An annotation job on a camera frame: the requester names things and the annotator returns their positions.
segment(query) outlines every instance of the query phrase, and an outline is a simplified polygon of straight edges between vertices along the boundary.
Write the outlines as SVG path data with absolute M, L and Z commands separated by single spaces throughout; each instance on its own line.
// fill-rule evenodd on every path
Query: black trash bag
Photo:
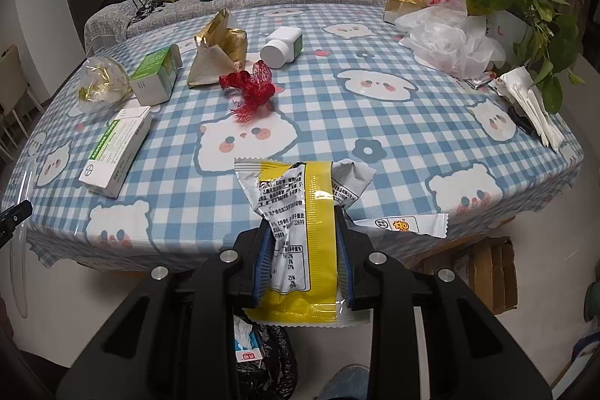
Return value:
M 298 384 L 298 363 L 287 331 L 279 325 L 254 324 L 236 312 L 260 339 L 262 361 L 236 363 L 242 400 L 288 400 Z

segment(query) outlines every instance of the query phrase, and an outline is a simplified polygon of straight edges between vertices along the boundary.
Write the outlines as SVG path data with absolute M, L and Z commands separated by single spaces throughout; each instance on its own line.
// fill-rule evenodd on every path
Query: green and white box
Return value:
M 79 181 L 91 192 L 117 198 L 151 122 L 148 106 L 120 111 L 89 155 Z
M 129 78 L 140 105 L 156 105 L 171 98 L 181 54 L 177 45 L 148 53 Z

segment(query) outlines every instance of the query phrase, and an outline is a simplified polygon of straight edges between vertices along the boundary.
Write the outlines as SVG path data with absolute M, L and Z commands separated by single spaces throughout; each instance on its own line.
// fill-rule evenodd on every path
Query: chair leg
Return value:
M 8 151 L 8 149 L 4 146 L 4 144 L 2 144 L 2 142 L 0 141 L 0 152 L 2 152 L 2 156 L 6 156 L 9 160 L 14 161 L 13 155 L 10 154 L 10 151 Z
M 10 135 L 10 133 L 9 133 L 8 129 L 6 128 L 6 126 L 4 125 L 4 123 L 2 123 L 2 127 L 4 128 L 4 132 L 8 136 L 8 139 L 10 139 L 10 141 L 14 144 L 14 147 L 19 149 L 19 145 L 14 142 L 13 137 Z
M 23 123 L 21 122 L 21 119 L 19 119 L 19 115 L 17 114 L 17 111 L 15 111 L 13 109 L 13 116 L 14 118 L 17 120 L 17 123 L 19 124 L 21 131 L 23 131 L 23 133 L 25 133 L 25 137 L 29 138 L 29 134 L 27 133 L 27 131 L 25 130 L 25 126 L 23 125 Z
M 34 96 L 34 93 L 33 93 L 33 91 L 31 90 L 30 87 L 27 88 L 27 93 L 29 94 L 29 97 L 31 97 L 31 100 L 34 101 L 34 104 L 38 108 L 39 112 L 41 112 L 42 114 L 44 114 L 44 112 L 46 112 L 46 111 L 41 106 L 41 104 L 39 103 L 39 101 L 37 100 L 37 98 Z

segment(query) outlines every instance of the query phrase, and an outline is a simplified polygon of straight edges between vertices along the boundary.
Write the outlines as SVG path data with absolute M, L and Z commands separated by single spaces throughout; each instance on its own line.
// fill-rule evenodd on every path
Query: table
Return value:
M 248 32 L 248 59 L 281 25 L 299 26 L 304 52 L 274 70 L 273 110 L 239 127 L 217 85 L 189 89 L 193 34 L 210 16 L 182 21 L 104 49 L 132 72 L 144 55 L 179 43 L 171 100 L 153 124 L 119 197 L 89 192 L 78 177 L 113 114 L 82 114 L 79 73 L 65 84 L 19 157 L 3 200 L 17 198 L 29 157 L 37 159 L 28 241 L 47 266 L 70 258 L 97 268 L 190 267 L 256 226 L 233 173 L 234 156 L 364 161 L 377 173 L 349 209 L 353 219 L 451 214 L 448 237 L 485 232 L 524 210 L 540 210 L 577 176 L 583 150 L 562 118 L 558 153 L 514 126 L 492 89 L 473 90 L 416 63 L 379 7 L 300 4 L 234 12 Z M 388 233 L 398 257 L 438 238 Z

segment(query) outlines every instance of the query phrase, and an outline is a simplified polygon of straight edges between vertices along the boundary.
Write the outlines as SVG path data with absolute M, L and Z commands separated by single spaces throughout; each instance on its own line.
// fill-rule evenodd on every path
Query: white bottle cap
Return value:
M 260 59 L 269 68 L 281 68 L 290 55 L 290 48 L 280 39 L 272 39 L 260 50 Z

